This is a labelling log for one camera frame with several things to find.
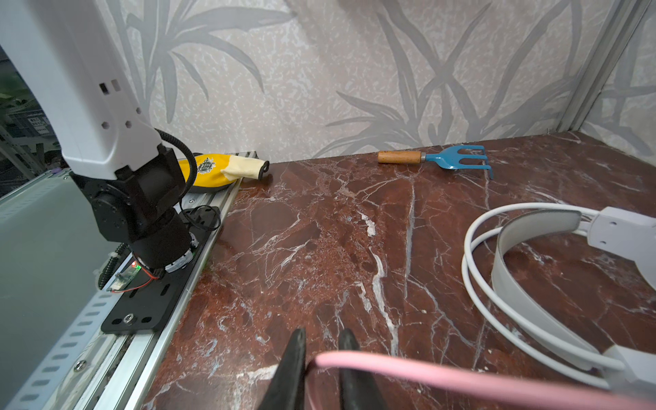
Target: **pink tube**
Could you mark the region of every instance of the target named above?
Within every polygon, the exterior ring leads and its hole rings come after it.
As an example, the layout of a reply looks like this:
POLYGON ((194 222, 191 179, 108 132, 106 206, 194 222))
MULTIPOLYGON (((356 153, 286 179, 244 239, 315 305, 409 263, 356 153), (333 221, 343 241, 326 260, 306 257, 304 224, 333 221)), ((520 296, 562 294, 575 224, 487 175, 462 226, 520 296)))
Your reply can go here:
POLYGON ((340 351, 320 353, 308 365, 306 390, 310 398, 310 405, 314 410, 321 410, 321 404, 318 401, 317 392, 314 390, 316 388, 314 386, 316 372, 312 372, 312 369, 328 369, 330 367, 345 367, 380 373, 483 399, 539 409, 656 409, 656 403, 616 396, 591 388, 475 373, 424 361, 393 358, 384 354, 340 351))

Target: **screw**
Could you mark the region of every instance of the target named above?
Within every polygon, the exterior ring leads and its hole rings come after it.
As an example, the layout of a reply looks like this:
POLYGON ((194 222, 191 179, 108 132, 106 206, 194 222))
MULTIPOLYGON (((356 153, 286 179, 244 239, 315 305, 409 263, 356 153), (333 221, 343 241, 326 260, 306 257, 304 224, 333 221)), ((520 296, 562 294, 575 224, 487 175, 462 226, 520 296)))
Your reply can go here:
POLYGON ((125 317, 123 318, 123 321, 125 322, 126 325, 131 325, 131 324, 134 323, 134 320, 135 320, 135 319, 136 319, 136 317, 135 317, 132 313, 128 313, 128 314, 125 315, 125 317))
POLYGON ((87 368, 87 361, 86 360, 80 360, 73 366, 73 371, 77 373, 77 372, 80 372, 80 371, 82 371, 86 368, 87 368))

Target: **yellow glove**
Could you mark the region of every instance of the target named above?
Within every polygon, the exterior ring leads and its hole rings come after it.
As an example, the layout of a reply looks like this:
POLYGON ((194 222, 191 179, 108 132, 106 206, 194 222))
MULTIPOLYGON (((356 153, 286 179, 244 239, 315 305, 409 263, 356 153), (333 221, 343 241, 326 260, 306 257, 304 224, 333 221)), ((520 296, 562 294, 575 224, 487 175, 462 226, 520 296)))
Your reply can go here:
MULTIPOLYGON (((180 159, 178 164, 186 180, 189 178, 189 161, 180 159)), ((269 170, 269 161, 224 154, 197 155, 196 164, 198 174, 189 190, 194 194, 218 191, 242 176, 262 179, 262 175, 269 170)))

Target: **robotic arm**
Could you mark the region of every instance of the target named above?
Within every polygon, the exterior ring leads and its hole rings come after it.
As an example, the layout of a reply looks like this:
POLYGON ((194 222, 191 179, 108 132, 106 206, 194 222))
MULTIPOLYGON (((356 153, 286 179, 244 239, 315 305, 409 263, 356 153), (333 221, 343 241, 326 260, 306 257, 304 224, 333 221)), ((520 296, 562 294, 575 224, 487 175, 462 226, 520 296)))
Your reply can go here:
POLYGON ((162 145, 179 141, 142 113, 95 2, 3 1, 0 44, 48 115, 100 233, 153 270, 190 258, 173 207, 195 173, 186 184, 162 145))

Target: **floral wallpaper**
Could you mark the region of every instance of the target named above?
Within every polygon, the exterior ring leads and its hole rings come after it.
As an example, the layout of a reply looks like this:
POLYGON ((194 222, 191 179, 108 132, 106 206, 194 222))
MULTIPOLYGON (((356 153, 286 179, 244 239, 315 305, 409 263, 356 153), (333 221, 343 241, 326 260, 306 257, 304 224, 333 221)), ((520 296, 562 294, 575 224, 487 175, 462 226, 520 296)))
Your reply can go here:
POLYGON ((555 129, 613 0, 96 0, 144 112, 273 162, 555 129))
POLYGON ((656 165, 656 2, 592 105, 581 131, 656 165))

